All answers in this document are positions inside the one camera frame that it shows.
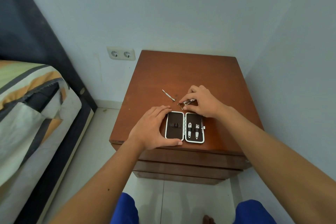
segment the hand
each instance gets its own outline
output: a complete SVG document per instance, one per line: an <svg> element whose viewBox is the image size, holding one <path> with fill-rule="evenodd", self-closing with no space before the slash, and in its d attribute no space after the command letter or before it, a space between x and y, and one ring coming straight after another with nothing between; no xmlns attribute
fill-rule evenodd
<svg viewBox="0 0 336 224"><path fill-rule="evenodd" d="M151 150L161 146L182 145L180 139L168 139L160 134L160 124L168 112L171 112L170 106L163 105L150 108L132 128L128 140L140 143L143 150Z"/></svg>
<svg viewBox="0 0 336 224"><path fill-rule="evenodd" d="M216 99L203 85L199 87L191 86L188 90L188 94L186 94L179 103L181 104L188 99L196 99L198 106L186 105L183 107L183 110L193 111L205 117L217 118L223 107L225 107L225 105Z"/></svg>

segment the wall socket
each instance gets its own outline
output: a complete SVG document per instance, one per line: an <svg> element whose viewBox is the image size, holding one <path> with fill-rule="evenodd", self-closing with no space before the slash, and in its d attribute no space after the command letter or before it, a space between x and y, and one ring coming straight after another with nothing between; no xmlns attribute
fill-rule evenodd
<svg viewBox="0 0 336 224"><path fill-rule="evenodd" d="M113 46L107 46L106 49L111 59L135 60L135 52L133 49Z"/></svg>

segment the wood grain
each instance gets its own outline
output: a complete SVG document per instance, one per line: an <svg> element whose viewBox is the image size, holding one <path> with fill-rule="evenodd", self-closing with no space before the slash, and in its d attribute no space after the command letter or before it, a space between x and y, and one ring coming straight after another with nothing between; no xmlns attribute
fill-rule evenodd
<svg viewBox="0 0 336 224"><path fill-rule="evenodd" d="M208 184L208 185L215 185L222 181L222 180L210 179L210 178L190 177L190 176L182 176L182 175L167 175L167 174L148 173L148 172L141 172L141 171L133 171L133 173L138 178L148 178L148 179L157 179L157 180L166 180L166 181L175 181L175 182L188 182L188 183L198 183L198 184Z"/></svg>
<svg viewBox="0 0 336 224"><path fill-rule="evenodd" d="M171 163L150 162L150 161L138 161L133 170L151 172L151 173L170 174L170 175L212 178L220 180L226 180L241 172L240 170L199 167L183 164L171 164Z"/></svg>
<svg viewBox="0 0 336 224"><path fill-rule="evenodd" d="M128 86L110 142L122 144L128 134L152 106L177 105L191 85L204 85L221 102L234 107L252 123L263 128L244 77L234 57L196 55L174 52L142 51ZM163 92L176 99L173 102ZM206 151L243 156L243 152L217 120L203 118L205 142L184 142L174 150ZM160 127L164 135L165 126Z"/></svg>
<svg viewBox="0 0 336 224"><path fill-rule="evenodd" d="M112 146L116 150L120 147L119 144ZM251 166L247 159L241 156L159 148L144 151L139 160L231 169L246 169Z"/></svg>

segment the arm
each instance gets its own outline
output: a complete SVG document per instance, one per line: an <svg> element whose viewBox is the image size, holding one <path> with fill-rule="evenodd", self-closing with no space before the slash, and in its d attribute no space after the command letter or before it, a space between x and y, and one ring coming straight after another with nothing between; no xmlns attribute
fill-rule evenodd
<svg viewBox="0 0 336 224"><path fill-rule="evenodd" d="M51 223L109 223L140 154L161 146L182 145L181 140L163 138L159 132L163 118L170 111L170 106L148 110L119 150L61 208Z"/></svg>
<svg viewBox="0 0 336 224"><path fill-rule="evenodd" d="M295 223L336 223L336 182L291 148L219 102L204 86L192 86L183 109L218 119Z"/></svg>

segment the bed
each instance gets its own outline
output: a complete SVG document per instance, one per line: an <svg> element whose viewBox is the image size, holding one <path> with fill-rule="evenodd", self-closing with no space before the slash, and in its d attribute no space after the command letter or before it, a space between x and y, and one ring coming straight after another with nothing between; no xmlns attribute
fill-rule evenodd
<svg viewBox="0 0 336 224"><path fill-rule="evenodd" d="M0 75L0 223L41 223L97 106L33 0L0 0Z"/></svg>

